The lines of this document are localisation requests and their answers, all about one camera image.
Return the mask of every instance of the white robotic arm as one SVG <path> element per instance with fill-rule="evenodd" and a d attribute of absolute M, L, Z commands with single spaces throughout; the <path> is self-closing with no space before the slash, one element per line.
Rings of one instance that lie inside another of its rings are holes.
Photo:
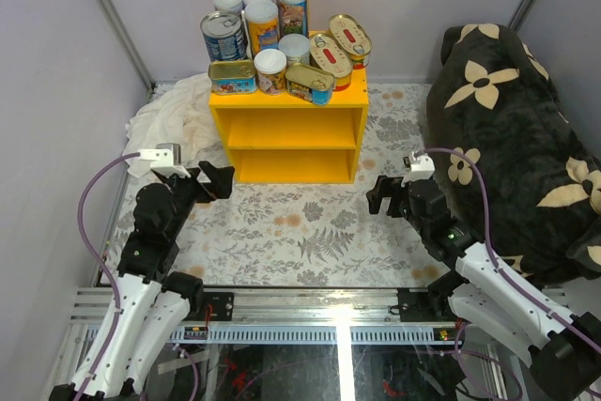
<path fill-rule="evenodd" d="M 451 215 L 426 154 L 412 153 L 405 163 L 404 177 L 378 177 L 367 194 L 370 213 L 390 197 L 387 214 L 408 220 L 428 252 L 451 270 L 430 285 L 429 294 L 436 290 L 433 298 L 448 301 L 453 314 L 511 349 L 553 400 L 576 398 L 601 377 L 601 355 L 591 347 L 601 345 L 601 321 L 574 315 L 490 255 Z"/>

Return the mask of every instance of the yellow shelf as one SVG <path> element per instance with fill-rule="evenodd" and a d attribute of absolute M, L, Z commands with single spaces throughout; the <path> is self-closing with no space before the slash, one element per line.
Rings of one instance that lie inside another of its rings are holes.
<path fill-rule="evenodd" d="M 367 73 L 325 106 L 287 93 L 211 94 L 208 103 L 242 183 L 352 183 L 365 122 Z"/>
<path fill-rule="evenodd" d="M 343 91 L 334 92 L 327 106 L 313 105 L 288 93 L 272 96 L 257 90 L 253 94 L 210 95 L 211 107 L 215 108 L 347 108 L 363 107 L 367 104 L 367 71 L 353 70 L 350 86 Z"/>
<path fill-rule="evenodd" d="M 231 116 L 230 149 L 354 149 L 352 116 L 361 109 L 244 109 Z"/>
<path fill-rule="evenodd" d="M 350 183 L 348 150 L 233 150 L 243 183 Z"/>

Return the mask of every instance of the table surface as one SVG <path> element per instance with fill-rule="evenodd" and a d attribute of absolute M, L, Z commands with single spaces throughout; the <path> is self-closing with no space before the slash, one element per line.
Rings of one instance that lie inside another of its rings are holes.
<path fill-rule="evenodd" d="M 348 185 L 236 184 L 228 200 L 197 205 L 178 238 L 173 270 L 211 285 L 426 286 L 445 267 L 431 258 L 386 204 L 370 215 L 365 193 L 378 175 L 404 173 L 403 157 L 423 147 L 430 85 L 369 84 L 369 117 L 359 170 Z M 221 144 L 203 160 L 228 165 Z M 153 175 L 131 177 L 107 264 L 114 270 L 133 228 L 136 193 Z"/>

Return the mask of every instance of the white towel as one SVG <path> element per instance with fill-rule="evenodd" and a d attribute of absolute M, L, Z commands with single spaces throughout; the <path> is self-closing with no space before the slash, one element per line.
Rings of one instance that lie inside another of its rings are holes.
<path fill-rule="evenodd" d="M 126 126 L 130 141 L 123 154 L 159 143 L 177 143 L 181 145 L 182 164 L 195 164 L 199 151 L 220 141 L 208 108 L 210 87 L 206 74 L 194 75 L 142 107 Z M 129 164 L 128 171 L 135 177 L 150 170 L 150 162 L 131 159 Z"/>

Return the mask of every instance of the metal bracket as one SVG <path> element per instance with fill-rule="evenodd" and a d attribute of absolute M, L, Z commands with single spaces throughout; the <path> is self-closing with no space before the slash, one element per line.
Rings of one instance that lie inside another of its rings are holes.
<path fill-rule="evenodd" d="M 231 321 L 234 314 L 234 293 L 231 291 L 209 291 L 205 292 L 203 304 L 211 306 L 210 321 Z M 191 314 L 186 321 L 204 321 L 206 309 Z"/>

